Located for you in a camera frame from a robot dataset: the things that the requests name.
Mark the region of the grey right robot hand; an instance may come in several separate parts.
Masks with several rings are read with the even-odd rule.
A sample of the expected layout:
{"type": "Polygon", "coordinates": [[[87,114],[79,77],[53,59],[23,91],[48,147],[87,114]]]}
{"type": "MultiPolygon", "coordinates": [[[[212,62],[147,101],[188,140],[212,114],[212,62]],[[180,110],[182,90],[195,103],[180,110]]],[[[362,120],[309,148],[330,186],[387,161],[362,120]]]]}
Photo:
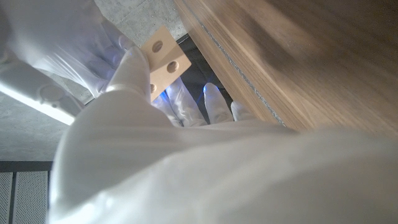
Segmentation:
{"type": "Polygon", "coordinates": [[[1,92],[70,125],[83,104],[48,73],[105,92],[134,46],[94,1],[1,1],[1,92]]]}

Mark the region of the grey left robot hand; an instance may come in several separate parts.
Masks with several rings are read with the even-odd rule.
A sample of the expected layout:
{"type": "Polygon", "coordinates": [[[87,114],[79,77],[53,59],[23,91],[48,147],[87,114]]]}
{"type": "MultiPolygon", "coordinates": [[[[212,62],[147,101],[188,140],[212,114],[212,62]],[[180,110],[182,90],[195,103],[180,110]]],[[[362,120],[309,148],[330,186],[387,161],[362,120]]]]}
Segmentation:
{"type": "Polygon", "coordinates": [[[397,141],[252,119],[175,127],[138,47],[53,162],[49,223],[396,223],[397,141]]]}

